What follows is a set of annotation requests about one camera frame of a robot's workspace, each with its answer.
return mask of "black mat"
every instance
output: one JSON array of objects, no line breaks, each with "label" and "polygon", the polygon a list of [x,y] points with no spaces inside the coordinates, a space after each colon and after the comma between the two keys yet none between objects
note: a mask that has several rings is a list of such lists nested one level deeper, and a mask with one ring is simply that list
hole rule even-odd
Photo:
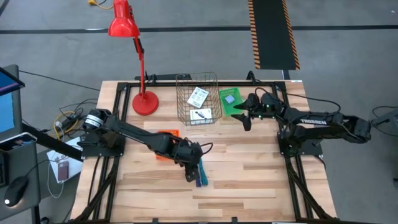
[{"label": "black mat", "polygon": [[285,0],[248,0],[257,69],[300,69]]}]

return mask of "green box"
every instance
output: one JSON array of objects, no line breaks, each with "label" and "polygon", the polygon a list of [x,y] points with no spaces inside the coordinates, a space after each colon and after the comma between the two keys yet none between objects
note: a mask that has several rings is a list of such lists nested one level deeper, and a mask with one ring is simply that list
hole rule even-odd
[{"label": "green box", "polygon": [[[235,101],[231,104],[228,104],[225,98],[229,95],[232,95],[235,98]],[[223,104],[224,113],[226,116],[231,116],[231,114],[241,114],[242,110],[235,109],[234,106],[241,104],[243,102],[242,96],[239,92],[238,88],[229,88],[226,90],[220,90],[220,98]]]}]

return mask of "red desk lamp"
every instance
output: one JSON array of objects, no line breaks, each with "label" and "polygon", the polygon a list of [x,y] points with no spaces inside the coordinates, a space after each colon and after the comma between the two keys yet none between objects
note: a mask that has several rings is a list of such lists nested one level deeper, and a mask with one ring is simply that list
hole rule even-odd
[{"label": "red desk lamp", "polygon": [[114,0],[114,19],[108,34],[112,37],[132,37],[141,63],[141,89],[132,100],[132,107],[139,115],[150,115],[159,106],[159,99],[155,93],[145,91],[144,81],[144,49],[139,39],[139,29],[132,15],[132,7],[128,0]]}]

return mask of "yellow cable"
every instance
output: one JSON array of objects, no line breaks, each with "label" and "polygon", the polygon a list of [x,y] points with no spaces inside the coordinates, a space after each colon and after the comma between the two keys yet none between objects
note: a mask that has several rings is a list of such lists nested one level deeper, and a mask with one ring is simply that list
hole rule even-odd
[{"label": "yellow cable", "polygon": [[[64,116],[65,114],[75,114],[75,112],[74,111],[66,111],[66,112],[63,112],[63,113],[59,114],[54,119],[54,123],[53,123],[52,127],[53,127],[53,129],[55,131],[55,135],[56,135],[58,140],[61,140],[61,138],[60,138],[60,135],[59,135],[57,129],[55,128],[55,123],[58,121],[58,119],[60,119],[61,116]],[[73,124],[72,127],[70,127],[68,130],[64,131],[64,134],[69,133],[77,125],[78,122],[79,122],[79,120],[76,120],[75,124]]]},{"label": "yellow cable", "polygon": [[92,6],[98,6],[99,8],[104,9],[104,10],[110,10],[113,8],[113,2],[112,2],[111,7],[103,7],[103,6],[99,5],[96,0],[88,0],[88,4],[91,4]]}]

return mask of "orange object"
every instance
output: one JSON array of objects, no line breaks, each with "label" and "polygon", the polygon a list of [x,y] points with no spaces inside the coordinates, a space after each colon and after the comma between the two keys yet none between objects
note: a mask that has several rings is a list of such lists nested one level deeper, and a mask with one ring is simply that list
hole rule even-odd
[{"label": "orange object", "polygon": [[[159,130],[159,132],[162,132],[162,133],[171,133],[171,134],[173,134],[174,136],[177,136],[177,137],[180,137],[180,131],[179,130],[177,130],[177,129],[171,129],[171,130]],[[159,155],[156,155],[156,159],[157,160],[160,160],[160,161],[167,161],[167,160],[170,160],[170,159],[168,159],[168,158],[165,158],[165,157],[163,157],[163,156],[159,156]]]}]

